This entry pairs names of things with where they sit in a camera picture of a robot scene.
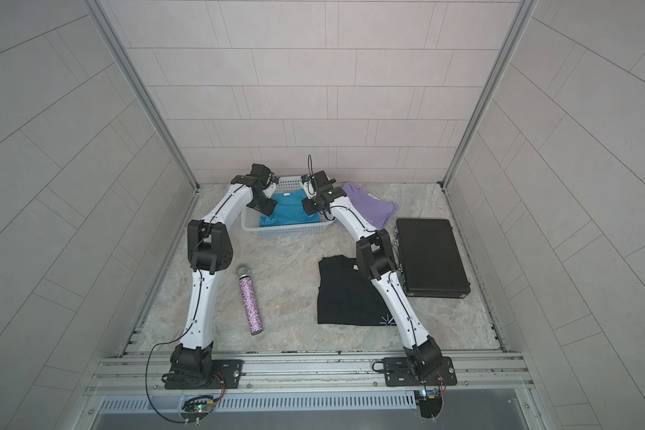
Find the purple Persist t-shirt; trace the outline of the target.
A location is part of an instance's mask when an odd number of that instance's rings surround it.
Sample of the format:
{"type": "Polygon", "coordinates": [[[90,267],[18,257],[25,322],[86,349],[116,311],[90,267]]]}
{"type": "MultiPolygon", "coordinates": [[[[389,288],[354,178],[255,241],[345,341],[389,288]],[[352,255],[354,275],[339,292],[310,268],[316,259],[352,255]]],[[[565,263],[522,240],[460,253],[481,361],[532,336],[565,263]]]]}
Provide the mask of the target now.
{"type": "Polygon", "coordinates": [[[395,202],[382,200],[357,184],[346,183],[342,189],[358,213],[377,229],[384,229],[399,209],[395,202]]]}

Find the teal t-shirt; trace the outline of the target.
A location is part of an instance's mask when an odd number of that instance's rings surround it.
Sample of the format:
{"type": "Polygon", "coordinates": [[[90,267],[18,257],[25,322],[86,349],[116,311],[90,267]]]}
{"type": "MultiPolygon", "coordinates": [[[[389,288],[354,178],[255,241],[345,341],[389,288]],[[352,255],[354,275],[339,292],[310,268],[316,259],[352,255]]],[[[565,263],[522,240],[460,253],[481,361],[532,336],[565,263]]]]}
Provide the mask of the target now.
{"type": "Polygon", "coordinates": [[[272,199],[277,205],[271,216],[261,215],[260,227],[279,227],[298,224],[310,224],[320,221],[318,214],[308,215],[302,202],[307,198],[306,192],[299,188],[297,191],[275,193],[272,199]]]}

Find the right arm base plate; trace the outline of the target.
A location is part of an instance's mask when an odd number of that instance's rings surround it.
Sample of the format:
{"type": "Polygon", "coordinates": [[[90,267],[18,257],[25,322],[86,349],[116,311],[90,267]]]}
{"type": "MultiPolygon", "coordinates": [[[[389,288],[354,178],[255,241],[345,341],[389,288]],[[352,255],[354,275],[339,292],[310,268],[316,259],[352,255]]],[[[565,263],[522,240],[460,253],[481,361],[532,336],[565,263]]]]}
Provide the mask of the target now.
{"type": "Polygon", "coordinates": [[[388,387],[423,385],[443,385],[449,387],[458,384],[453,360],[449,357],[443,357],[437,369],[427,377],[422,378],[419,378],[417,374],[411,370],[408,358],[382,358],[381,360],[372,363],[371,368],[374,372],[383,375],[385,384],[388,387]]]}

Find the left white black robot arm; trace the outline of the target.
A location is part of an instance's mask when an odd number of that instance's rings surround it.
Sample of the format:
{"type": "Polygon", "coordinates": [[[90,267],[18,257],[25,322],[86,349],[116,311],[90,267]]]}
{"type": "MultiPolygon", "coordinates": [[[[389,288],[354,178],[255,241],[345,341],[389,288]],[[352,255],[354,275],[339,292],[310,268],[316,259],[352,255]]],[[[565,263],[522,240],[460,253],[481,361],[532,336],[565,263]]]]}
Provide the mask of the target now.
{"type": "Polygon", "coordinates": [[[186,328],[170,356],[170,371],[162,376],[168,390],[198,389],[216,378],[212,363],[213,315],[220,282],[234,257],[229,228],[246,207],[271,215],[277,205],[274,173],[254,164],[234,177],[227,193],[207,215],[187,224],[187,259],[192,271],[192,295],[186,328]]]}

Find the white plastic laundry basket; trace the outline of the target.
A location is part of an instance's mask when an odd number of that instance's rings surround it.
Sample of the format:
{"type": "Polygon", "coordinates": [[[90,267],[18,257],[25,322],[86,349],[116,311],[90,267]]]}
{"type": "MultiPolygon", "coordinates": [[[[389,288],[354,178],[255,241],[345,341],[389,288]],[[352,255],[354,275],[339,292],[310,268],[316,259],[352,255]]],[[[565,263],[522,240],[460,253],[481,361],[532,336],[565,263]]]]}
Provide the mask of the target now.
{"type": "MultiPolygon", "coordinates": [[[[280,177],[275,193],[297,191],[299,188],[302,188],[301,177],[280,177]]],[[[322,233],[333,224],[333,221],[324,215],[320,213],[315,214],[320,216],[320,221],[317,223],[261,228],[260,217],[263,214],[246,207],[241,213],[241,227],[244,231],[254,233],[258,236],[275,237],[293,234],[322,233]]]]}

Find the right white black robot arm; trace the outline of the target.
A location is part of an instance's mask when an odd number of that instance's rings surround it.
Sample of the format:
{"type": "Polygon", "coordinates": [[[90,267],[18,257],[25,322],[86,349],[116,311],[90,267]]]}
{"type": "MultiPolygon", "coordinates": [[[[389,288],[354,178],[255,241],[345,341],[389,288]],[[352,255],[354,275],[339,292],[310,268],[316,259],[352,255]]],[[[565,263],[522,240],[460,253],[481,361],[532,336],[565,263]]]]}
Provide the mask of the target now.
{"type": "Polygon", "coordinates": [[[301,183],[306,193],[302,201],[306,214],[330,213],[356,240],[358,270],[374,285],[391,312],[412,377],[419,384],[437,378],[444,356],[401,288],[390,234],[367,221],[324,171],[302,176],[301,183]]]}

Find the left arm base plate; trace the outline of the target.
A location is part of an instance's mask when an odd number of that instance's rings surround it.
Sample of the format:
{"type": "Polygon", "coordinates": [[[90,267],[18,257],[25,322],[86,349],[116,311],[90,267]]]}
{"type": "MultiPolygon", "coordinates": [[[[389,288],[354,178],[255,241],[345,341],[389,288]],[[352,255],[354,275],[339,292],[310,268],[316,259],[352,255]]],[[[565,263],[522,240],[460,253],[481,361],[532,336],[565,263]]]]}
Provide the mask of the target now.
{"type": "Polygon", "coordinates": [[[208,360],[197,364],[172,364],[161,381],[166,390],[207,390],[225,387],[238,388],[242,374],[242,360],[208,360]]]}

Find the black t-shirt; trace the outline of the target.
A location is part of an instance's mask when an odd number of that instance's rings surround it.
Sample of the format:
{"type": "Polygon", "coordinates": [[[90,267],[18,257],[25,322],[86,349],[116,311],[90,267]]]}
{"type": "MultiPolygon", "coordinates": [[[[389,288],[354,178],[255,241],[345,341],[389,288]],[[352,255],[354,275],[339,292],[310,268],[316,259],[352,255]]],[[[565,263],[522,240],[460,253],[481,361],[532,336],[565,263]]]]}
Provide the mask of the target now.
{"type": "Polygon", "coordinates": [[[353,259],[344,255],[326,257],[318,267],[317,324],[396,326],[382,296],[353,259]]]}

